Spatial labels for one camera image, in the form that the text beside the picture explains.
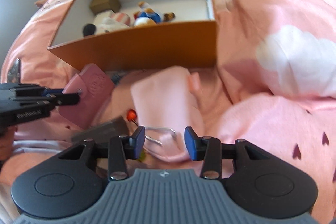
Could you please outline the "white glasses case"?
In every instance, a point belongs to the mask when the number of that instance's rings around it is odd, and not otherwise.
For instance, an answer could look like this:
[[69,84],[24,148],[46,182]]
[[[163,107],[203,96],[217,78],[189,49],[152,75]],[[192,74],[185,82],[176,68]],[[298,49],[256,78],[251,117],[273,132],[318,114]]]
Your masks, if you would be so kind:
[[112,10],[106,10],[103,12],[98,13],[94,20],[93,24],[98,28],[99,26],[103,25],[110,25],[112,24],[112,16],[114,16],[115,12]]

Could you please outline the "white bunny plush striped hat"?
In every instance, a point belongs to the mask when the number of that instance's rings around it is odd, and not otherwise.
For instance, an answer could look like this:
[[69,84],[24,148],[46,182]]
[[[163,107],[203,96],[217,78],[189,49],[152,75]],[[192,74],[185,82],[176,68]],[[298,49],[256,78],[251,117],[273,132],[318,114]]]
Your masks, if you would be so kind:
[[101,25],[98,28],[92,23],[86,24],[82,29],[82,34],[84,37],[91,35],[101,35],[118,30],[123,30],[131,27],[131,18],[128,14],[122,12],[115,12],[112,16],[112,24]]

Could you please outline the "gold small box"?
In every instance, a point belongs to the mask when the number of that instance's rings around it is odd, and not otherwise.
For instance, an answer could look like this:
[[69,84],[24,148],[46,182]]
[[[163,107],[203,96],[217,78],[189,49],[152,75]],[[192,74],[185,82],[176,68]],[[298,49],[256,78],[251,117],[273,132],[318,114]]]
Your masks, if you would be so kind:
[[121,9],[121,3],[119,0],[92,0],[89,8],[95,15],[106,10],[119,12]]

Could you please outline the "blue sailor dog plush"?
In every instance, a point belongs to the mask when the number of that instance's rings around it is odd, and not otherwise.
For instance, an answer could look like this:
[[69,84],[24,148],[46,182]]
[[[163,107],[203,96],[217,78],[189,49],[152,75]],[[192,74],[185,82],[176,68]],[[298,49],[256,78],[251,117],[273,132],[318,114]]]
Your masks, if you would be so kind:
[[168,12],[162,14],[153,9],[147,2],[139,2],[138,6],[140,10],[133,14],[133,27],[153,26],[161,23],[171,22],[175,19],[175,13]]

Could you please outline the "grey flat box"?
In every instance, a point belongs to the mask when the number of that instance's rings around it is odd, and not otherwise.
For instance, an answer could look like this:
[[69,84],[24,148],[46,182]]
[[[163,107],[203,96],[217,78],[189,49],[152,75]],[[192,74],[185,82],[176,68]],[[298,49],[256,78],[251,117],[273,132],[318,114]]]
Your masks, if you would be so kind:
[[71,141],[77,143],[86,139],[93,139],[97,144],[101,144],[107,143],[110,138],[120,135],[129,135],[129,128],[122,116],[76,133]]

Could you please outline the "black smartphone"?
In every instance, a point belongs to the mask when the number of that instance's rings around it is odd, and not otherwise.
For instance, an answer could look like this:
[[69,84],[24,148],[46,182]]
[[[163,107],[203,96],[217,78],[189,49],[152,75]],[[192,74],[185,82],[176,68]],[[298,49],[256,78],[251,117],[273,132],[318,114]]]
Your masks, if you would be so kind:
[[21,60],[15,59],[13,65],[7,72],[7,83],[20,83],[21,82]]

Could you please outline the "orange crochet carrot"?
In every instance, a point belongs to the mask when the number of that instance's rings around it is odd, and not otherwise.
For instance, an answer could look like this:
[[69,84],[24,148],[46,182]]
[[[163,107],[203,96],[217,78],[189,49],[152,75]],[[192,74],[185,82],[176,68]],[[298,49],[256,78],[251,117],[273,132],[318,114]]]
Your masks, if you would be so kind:
[[137,120],[137,113],[133,109],[129,109],[126,114],[126,118],[129,122],[135,122]]

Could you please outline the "pink mini backpack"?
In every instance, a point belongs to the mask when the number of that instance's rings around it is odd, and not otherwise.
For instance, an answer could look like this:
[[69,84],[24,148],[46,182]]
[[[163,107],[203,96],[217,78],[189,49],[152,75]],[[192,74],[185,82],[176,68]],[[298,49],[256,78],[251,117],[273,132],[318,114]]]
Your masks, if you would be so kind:
[[165,162],[189,159],[185,128],[205,132],[197,99],[200,90],[199,74],[183,67],[159,71],[131,86],[138,124],[145,127],[146,152]]

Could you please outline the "pink patterned duvet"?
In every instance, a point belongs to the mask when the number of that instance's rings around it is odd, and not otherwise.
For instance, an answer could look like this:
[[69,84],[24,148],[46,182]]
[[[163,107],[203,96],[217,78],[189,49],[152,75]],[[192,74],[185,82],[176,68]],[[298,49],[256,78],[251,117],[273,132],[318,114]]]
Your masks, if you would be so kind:
[[[215,0],[217,66],[196,71],[204,134],[243,138],[307,172],[313,217],[335,217],[335,0]],[[134,72],[112,94],[106,121],[134,107]]]

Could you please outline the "person bare foot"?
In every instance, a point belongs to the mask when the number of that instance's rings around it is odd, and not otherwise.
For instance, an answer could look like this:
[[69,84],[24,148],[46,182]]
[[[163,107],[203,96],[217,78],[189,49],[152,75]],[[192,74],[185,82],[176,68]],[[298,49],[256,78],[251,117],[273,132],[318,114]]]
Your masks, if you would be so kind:
[[34,5],[41,9],[46,3],[48,2],[48,0],[38,0],[34,2]]

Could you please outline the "orange cardboard box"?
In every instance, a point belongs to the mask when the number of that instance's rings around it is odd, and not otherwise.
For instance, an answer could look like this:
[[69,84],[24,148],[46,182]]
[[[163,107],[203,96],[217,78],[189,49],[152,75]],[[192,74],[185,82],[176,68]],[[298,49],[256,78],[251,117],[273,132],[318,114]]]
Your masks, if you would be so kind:
[[93,0],[73,0],[48,50],[77,70],[94,63],[104,71],[213,67],[217,60],[217,19],[213,0],[118,0],[129,16],[146,1],[155,12],[173,12],[171,22],[84,36],[94,20]]

